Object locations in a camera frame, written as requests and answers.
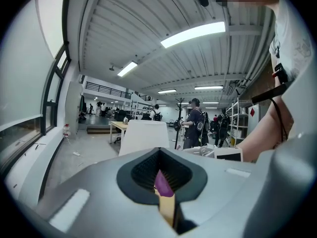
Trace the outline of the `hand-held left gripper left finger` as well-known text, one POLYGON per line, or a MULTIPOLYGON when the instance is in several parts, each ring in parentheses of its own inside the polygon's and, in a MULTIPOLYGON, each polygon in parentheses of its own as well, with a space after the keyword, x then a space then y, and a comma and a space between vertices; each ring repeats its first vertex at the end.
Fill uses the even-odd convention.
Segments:
POLYGON ((118 187, 118 170, 147 150, 92 164, 43 196, 37 214, 72 238, 175 238, 156 205, 138 204, 118 187))

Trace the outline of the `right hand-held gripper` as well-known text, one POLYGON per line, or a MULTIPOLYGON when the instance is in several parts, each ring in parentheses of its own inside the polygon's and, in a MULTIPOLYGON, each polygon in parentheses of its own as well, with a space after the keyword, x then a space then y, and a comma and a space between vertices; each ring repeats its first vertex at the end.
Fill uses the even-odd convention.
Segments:
POLYGON ((236 147, 216 147, 207 143, 204 146, 183 149, 183 151, 208 158, 243 161, 242 150, 236 147))

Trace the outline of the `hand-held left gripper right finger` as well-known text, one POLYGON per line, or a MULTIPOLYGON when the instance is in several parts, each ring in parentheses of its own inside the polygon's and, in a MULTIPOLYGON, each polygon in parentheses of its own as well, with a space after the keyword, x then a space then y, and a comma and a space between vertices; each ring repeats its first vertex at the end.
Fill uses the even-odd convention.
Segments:
POLYGON ((256 200, 256 164, 162 148, 183 163, 192 178, 176 192, 194 195, 176 203, 175 224, 182 234, 242 234, 256 200))

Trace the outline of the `purple cloth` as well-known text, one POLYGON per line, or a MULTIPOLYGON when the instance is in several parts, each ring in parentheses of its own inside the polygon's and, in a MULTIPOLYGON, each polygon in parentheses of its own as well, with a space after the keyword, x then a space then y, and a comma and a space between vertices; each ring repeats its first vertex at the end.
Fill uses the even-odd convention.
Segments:
POLYGON ((161 170, 158 171, 155 183, 154 183, 154 189, 159 193, 160 196, 163 197, 172 197, 174 195, 173 190, 171 189, 167 179, 161 172, 161 170))

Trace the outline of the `white table lamp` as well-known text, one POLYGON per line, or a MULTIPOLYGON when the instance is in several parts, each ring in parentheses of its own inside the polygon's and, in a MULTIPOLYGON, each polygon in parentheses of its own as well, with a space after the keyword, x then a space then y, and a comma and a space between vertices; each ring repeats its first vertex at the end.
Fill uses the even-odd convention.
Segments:
POLYGON ((119 156, 155 147, 169 148, 166 123, 153 120, 131 120, 121 141, 119 156))

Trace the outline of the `person's right forearm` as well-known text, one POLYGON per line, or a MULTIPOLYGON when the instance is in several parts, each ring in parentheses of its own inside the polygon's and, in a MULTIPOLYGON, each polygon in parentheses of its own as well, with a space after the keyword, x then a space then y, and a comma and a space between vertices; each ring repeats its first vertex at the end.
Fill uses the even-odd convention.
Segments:
POLYGON ((259 157, 261 152, 273 149, 281 141, 281 124, 288 126, 292 122, 292 116, 282 98, 278 96, 273 100, 279 107, 282 120, 278 118, 274 103, 271 103, 256 128, 237 145, 242 150, 245 162, 252 162, 259 157))

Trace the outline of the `wooden desk with white legs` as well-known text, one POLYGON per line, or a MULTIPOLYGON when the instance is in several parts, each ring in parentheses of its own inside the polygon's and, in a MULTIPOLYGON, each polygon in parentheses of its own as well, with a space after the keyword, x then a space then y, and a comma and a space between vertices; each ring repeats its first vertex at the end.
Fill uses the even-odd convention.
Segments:
POLYGON ((109 125, 110 125, 109 143, 111 144, 113 142, 112 134, 113 134, 113 128, 114 127, 121 130, 120 138, 121 138, 121 142, 123 142, 123 138, 125 136, 125 132, 126 132, 126 130, 128 128, 128 125, 124 124, 122 121, 110 121, 109 125))

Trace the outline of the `white storage rack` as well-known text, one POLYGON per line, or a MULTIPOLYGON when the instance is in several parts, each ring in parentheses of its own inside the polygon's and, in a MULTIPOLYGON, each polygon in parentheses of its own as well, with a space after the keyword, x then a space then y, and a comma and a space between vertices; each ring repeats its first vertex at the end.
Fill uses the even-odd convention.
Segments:
POLYGON ((248 129, 248 110, 249 101, 241 100, 237 97, 231 106, 226 109, 230 118, 226 143, 229 147, 235 147, 241 143, 247 136, 248 129))

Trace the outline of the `black light stand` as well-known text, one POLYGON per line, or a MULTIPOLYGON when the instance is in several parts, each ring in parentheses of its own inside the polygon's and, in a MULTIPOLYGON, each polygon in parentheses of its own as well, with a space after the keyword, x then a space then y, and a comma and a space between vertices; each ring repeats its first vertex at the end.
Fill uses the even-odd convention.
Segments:
POLYGON ((176 131, 176 139, 175 139, 175 145, 174 145, 174 149, 176 150, 177 148, 177 142, 178 142, 178 136, 179 136, 179 131, 180 131, 180 128, 181 128, 181 125, 180 125, 180 120, 183 118, 183 110, 186 110, 187 109, 187 106, 188 106, 188 103, 185 102, 185 99, 180 97, 180 98, 176 98, 176 101, 177 101, 177 109, 179 111, 179 114, 178 114, 178 119, 174 122, 174 125, 176 125, 176 122, 178 122, 178 125, 176 126, 175 128, 175 131, 176 131))

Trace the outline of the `wooden step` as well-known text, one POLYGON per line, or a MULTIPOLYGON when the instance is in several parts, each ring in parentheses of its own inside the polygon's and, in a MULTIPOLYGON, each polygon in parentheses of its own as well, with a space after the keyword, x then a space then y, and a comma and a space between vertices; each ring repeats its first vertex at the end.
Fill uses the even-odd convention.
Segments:
POLYGON ((94 125, 88 125, 86 132, 88 134, 110 134, 110 126, 94 126, 94 125))

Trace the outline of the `beige locker cabinet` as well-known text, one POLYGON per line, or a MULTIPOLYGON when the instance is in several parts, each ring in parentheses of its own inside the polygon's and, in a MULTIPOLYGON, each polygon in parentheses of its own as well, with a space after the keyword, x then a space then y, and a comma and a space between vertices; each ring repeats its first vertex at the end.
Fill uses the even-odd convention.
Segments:
POLYGON ((69 139, 76 139, 78 132, 78 115, 81 103, 82 85, 70 82, 65 102, 65 124, 69 124, 69 139))

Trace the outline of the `white shelving rack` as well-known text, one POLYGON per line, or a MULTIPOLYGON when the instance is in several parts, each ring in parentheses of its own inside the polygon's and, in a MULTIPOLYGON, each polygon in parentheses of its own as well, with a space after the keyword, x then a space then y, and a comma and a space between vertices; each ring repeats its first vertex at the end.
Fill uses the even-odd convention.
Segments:
POLYGON ((149 118, 153 110, 153 105, 132 100, 130 105, 130 118, 139 120, 143 117, 149 118))

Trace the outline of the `black balcony railing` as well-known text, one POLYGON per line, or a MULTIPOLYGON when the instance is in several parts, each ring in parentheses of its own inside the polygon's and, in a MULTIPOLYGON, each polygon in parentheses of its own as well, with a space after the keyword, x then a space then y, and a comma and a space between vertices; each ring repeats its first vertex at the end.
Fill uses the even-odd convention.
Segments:
POLYGON ((99 84, 95 84, 92 82, 86 82, 86 89, 88 90, 92 90, 92 91, 97 91, 100 93, 105 93, 105 94, 109 94, 109 95, 114 95, 116 97, 120 97, 120 98, 125 98, 125 99, 131 99, 131 94, 128 92, 124 92, 124 91, 120 91, 114 88, 110 88, 107 86, 103 86, 103 85, 99 85, 99 84))

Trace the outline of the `person in white shirt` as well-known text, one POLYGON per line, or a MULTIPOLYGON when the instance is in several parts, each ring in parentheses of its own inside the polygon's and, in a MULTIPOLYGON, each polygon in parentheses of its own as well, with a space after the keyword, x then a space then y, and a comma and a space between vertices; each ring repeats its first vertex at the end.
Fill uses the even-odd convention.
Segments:
POLYGON ((279 0, 275 14, 275 37, 269 52, 281 64, 287 80, 296 79, 316 61, 316 45, 298 11, 289 0, 279 0))

